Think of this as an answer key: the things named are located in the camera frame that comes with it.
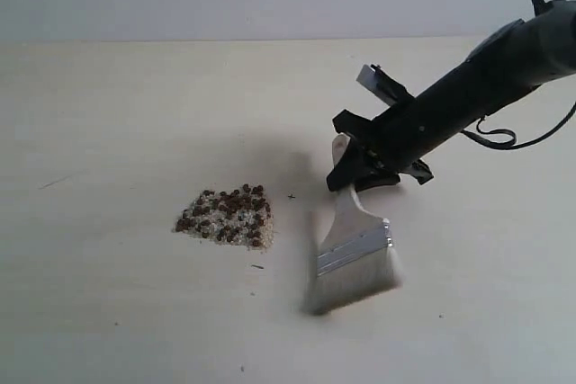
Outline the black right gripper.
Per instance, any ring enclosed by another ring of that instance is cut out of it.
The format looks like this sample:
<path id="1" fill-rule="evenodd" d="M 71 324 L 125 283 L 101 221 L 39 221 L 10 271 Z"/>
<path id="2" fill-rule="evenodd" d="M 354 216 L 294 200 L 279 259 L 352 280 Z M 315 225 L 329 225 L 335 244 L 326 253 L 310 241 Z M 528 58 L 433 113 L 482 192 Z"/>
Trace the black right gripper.
<path id="1" fill-rule="evenodd" d="M 412 176 L 419 184 L 433 179 L 431 169 L 422 159 L 400 162 L 392 154 L 381 128 L 372 121 L 343 110 L 332 122 L 335 131 L 346 138 L 332 141 L 334 167 L 326 179 L 331 192 L 349 185 L 358 192 L 394 186 L 400 182 L 400 174 Z"/>

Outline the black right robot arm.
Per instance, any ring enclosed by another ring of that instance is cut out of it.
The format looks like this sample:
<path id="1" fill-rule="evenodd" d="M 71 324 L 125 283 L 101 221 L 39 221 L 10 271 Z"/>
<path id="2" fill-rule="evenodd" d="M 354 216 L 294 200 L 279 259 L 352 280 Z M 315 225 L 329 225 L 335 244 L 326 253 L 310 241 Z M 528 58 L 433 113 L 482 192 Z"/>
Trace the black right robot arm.
<path id="1" fill-rule="evenodd" d="M 427 155 L 458 133 L 495 150 L 517 150 L 516 134 L 494 142 L 470 124 L 533 93 L 541 85 L 575 73 L 575 3 L 531 0 L 535 16 L 510 22 L 478 45 L 456 68 L 418 96 L 376 65 L 362 67 L 357 82 L 387 104 L 371 120 L 343 110 L 335 131 L 348 137 L 344 155 L 327 176 L 337 192 L 395 185 L 407 174 L 424 184 L 433 179 Z"/>

